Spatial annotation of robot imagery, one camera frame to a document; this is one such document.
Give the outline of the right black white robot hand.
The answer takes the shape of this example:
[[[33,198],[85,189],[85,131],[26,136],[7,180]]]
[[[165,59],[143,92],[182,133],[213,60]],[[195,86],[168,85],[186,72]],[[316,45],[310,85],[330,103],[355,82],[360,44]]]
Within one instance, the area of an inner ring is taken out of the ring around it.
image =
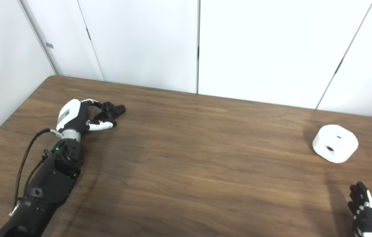
[[[353,214],[355,237],[372,237],[372,195],[363,182],[350,185],[348,208]]]

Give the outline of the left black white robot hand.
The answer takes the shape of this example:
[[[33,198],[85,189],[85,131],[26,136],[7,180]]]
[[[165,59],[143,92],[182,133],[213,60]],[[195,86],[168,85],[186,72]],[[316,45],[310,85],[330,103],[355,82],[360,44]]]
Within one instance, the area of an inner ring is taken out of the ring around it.
[[[65,130],[75,130],[81,134],[88,131],[101,131],[114,128],[114,121],[89,119],[89,107],[101,108],[102,104],[94,99],[72,99],[67,102],[58,114],[56,130],[62,133]]]

